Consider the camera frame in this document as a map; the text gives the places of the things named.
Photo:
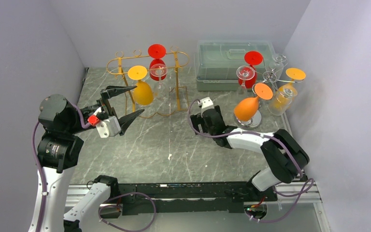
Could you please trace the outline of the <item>clear stemless glass front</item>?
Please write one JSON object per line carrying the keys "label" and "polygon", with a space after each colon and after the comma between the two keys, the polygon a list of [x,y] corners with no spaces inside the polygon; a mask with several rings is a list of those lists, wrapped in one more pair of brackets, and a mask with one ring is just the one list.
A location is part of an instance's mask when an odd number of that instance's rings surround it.
{"label": "clear stemless glass front", "polygon": [[272,60],[268,64],[267,71],[273,73],[276,79],[279,79],[287,63],[288,63],[287,56],[283,54],[274,54],[272,56]]}

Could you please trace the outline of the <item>tall clear flute glass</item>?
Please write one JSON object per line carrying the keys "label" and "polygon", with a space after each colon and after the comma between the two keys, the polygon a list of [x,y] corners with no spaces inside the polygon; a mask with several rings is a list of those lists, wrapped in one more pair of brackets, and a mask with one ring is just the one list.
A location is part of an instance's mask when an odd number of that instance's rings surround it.
{"label": "tall clear flute glass", "polygon": [[240,66],[236,70],[239,87],[237,89],[237,96],[239,98],[246,98],[248,90],[256,83],[257,73],[251,66]]}

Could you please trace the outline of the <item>red goblet back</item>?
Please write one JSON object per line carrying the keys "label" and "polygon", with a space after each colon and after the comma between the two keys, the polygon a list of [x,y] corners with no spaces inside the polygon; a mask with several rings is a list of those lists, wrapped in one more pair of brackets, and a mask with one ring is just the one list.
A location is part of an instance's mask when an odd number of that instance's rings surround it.
{"label": "red goblet back", "polygon": [[153,44],[148,48],[148,55],[153,58],[149,68],[152,68],[154,65],[165,65],[165,62],[162,58],[166,55],[166,48],[161,44]]}

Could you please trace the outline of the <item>orange goblet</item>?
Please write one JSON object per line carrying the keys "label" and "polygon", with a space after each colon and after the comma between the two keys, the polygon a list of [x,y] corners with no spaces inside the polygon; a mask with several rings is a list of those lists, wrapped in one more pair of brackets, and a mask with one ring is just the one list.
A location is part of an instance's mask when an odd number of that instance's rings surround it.
{"label": "orange goblet", "polygon": [[254,97],[241,100],[234,108],[234,116],[239,121],[251,120],[259,108],[260,100],[270,100],[273,90],[265,83],[256,83],[252,87]]}

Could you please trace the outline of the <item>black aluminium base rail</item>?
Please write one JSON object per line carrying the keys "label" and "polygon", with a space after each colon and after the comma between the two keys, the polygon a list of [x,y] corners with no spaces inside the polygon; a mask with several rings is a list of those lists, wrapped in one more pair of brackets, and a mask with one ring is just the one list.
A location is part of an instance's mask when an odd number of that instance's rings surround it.
{"label": "black aluminium base rail", "polygon": [[268,204],[318,202],[313,179],[279,184],[264,192],[245,182],[202,182],[169,184],[95,184],[66,188],[61,210],[70,210],[85,197],[105,218],[145,213],[216,212],[248,213],[257,218],[266,214]]}

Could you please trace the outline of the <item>clear plastic storage box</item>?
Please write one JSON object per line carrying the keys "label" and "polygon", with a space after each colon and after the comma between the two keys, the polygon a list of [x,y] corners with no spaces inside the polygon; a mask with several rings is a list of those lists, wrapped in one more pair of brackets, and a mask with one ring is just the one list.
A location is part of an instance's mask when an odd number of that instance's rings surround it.
{"label": "clear plastic storage box", "polygon": [[263,56],[263,61],[254,66],[259,73],[264,73],[276,56],[272,43],[261,40],[200,40],[197,48],[194,62],[198,91],[236,91],[236,71],[248,64],[246,53],[256,51]]}

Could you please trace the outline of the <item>yellow goblet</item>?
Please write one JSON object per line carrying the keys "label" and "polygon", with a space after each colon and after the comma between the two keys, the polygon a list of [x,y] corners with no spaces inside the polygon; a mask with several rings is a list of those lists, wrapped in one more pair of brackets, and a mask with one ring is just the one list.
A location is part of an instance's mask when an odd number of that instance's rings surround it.
{"label": "yellow goblet", "polygon": [[153,92],[148,83],[143,81],[147,76],[148,70],[141,65],[133,66],[128,71],[130,79],[137,81],[136,88],[133,89],[133,97],[139,105],[149,105],[154,100]]}
{"label": "yellow goblet", "polygon": [[298,68],[288,68],[285,73],[290,79],[287,81],[281,80],[283,85],[278,87],[278,91],[283,92],[284,89],[290,89],[292,91],[292,99],[294,100],[298,95],[298,91],[295,89],[294,84],[303,82],[306,78],[306,73]]}

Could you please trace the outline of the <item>clear ribbed wine glass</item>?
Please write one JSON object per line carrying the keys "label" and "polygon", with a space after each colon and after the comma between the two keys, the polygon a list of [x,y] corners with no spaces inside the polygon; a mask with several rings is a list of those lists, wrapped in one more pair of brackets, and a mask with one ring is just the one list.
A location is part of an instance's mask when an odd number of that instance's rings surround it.
{"label": "clear ribbed wine glass", "polygon": [[283,88],[275,93],[270,103],[268,110],[275,116],[281,116],[293,102],[295,91],[291,88]]}

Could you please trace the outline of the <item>red goblet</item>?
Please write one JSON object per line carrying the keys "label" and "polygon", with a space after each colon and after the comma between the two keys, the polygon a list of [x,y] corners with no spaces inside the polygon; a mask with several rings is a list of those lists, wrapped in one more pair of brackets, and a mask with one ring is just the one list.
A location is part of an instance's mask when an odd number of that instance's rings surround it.
{"label": "red goblet", "polygon": [[165,65],[165,62],[162,58],[166,55],[166,48],[161,44],[153,44],[148,48],[148,55],[153,58],[149,68],[152,68],[154,65]]}
{"label": "red goblet", "polygon": [[244,55],[247,65],[240,66],[236,75],[241,87],[251,88],[257,82],[258,72],[255,66],[260,65],[264,58],[258,51],[249,51]]}

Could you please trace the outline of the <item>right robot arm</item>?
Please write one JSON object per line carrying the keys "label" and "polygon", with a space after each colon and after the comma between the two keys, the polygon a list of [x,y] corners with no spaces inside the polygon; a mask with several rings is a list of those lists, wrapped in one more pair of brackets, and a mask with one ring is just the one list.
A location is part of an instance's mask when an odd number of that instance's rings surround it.
{"label": "right robot arm", "polygon": [[211,138],[219,147],[238,148],[264,156],[268,167],[254,174],[247,183],[247,195],[253,201],[260,200],[272,186],[289,184],[301,176],[310,161],[308,154],[285,129],[259,133],[228,126],[219,106],[195,115],[188,113],[187,116],[196,135]]}

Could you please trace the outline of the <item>gold wire glass rack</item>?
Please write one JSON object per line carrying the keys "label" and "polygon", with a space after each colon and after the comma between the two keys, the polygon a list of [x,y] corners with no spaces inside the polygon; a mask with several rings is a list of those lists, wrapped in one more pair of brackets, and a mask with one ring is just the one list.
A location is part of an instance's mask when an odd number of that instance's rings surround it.
{"label": "gold wire glass rack", "polygon": [[[148,83],[152,89],[156,83],[150,76],[149,65],[152,60],[153,58],[148,55],[148,51],[143,54],[141,50],[134,50],[131,56],[126,56],[124,52],[118,51],[115,58],[106,64],[106,71],[113,75],[115,79],[122,80],[124,85],[134,84],[136,86],[137,81],[129,78],[128,71],[133,66],[144,66],[148,70],[148,74],[143,81]],[[138,109],[146,109],[149,114],[145,115],[144,118],[149,119],[154,116],[169,117],[187,110],[189,106],[188,92],[187,87],[180,83],[180,72],[189,64],[190,57],[187,53],[180,51],[178,47],[170,47],[166,49],[166,55],[162,60],[167,68],[166,77],[163,79],[169,90],[167,101],[162,102],[154,98],[149,105],[139,105],[135,102],[132,94],[133,90],[131,90],[126,94],[125,114]]]}

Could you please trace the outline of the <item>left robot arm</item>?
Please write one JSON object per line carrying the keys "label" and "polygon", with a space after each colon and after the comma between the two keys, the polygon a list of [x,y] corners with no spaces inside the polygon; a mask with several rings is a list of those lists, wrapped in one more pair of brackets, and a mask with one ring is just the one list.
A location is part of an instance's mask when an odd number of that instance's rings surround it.
{"label": "left robot arm", "polygon": [[81,232],[88,227],[90,217],[99,213],[101,204],[121,197],[117,178],[100,175],[71,210],[65,209],[84,144],[78,133],[96,129],[101,138],[124,135],[142,111],[118,117],[109,100],[131,90],[130,86],[107,86],[100,91],[96,104],[82,109],[60,94],[42,100],[38,125],[43,126],[44,134],[40,142],[32,143],[38,189],[31,232]]}

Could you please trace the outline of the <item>silver wire glass rack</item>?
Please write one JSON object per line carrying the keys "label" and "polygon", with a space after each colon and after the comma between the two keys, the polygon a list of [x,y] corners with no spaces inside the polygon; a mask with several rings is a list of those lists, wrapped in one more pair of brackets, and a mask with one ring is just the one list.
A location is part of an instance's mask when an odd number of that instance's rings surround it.
{"label": "silver wire glass rack", "polygon": [[[282,75],[281,75],[281,77],[279,79],[276,79],[275,75],[273,73],[267,71],[267,69],[266,69],[266,71],[264,73],[259,73],[258,72],[257,82],[256,83],[265,83],[265,84],[267,84],[273,90],[273,96],[274,96],[275,93],[278,91],[278,87],[280,87],[281,85],[283,85],[283,82],[281,82],[281,80],[282,81],[287,81],[290,78],[287,77],[287,75],[285,73],[285,71],[286,71],[286,68],[285,67],[284,67],[284,70],[282,72]],[[248,96],[247,97],[254,97],[254,96],[255,96],[255,94],[253,93],[252,88],[249,89],[248,90]],[[242,98],[239,98],[237,96],[236,99],[237,99],[237,104],[238,104],[244,98],[242,99]],[[245,130],[253,130],[253,129],[259,127],[259,125],[262,122],[262,114],[261,114],[261,112],[259,110],[260,107],[261,107],[261,103],[263,101],[269,101],[270,102],[271,99],[270,100],[260,100],[258,111],[254,115],[254,117],[251,120],[249,120],[249,121],[239,121],[233,115],[233,119],[236,122],[237,126],[239,128],[245,129]]]}

